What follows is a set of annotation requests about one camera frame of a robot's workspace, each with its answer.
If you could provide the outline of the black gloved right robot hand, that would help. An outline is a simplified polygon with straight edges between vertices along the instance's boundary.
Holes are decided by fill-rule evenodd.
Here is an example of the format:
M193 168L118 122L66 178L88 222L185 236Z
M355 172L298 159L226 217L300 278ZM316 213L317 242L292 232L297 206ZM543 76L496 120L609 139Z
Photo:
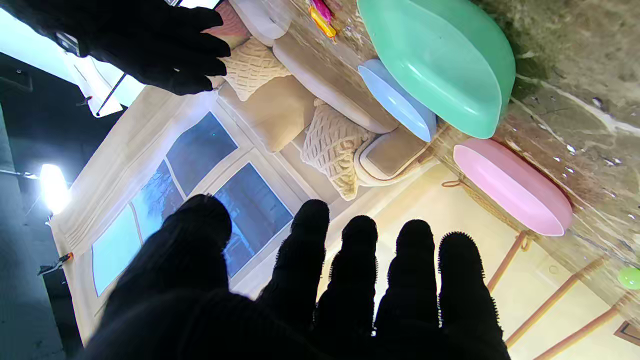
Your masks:
M230 46L207 33L224 23L212 8L164 0L3 0L1 7L66 52L178 96L210 92L211 78L227 74Z

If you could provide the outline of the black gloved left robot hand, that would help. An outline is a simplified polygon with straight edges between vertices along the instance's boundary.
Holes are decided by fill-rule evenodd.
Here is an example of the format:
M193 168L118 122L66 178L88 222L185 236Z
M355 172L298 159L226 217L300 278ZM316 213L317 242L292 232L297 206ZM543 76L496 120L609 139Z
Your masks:
M422 219L398 233L375 306L378 231L359 215L318 286L329 206L306 201L257 299L231 292L223 251L233 223L210 194L183 203L147 239L106 301L79 360L508 360L470 235L435 244Z

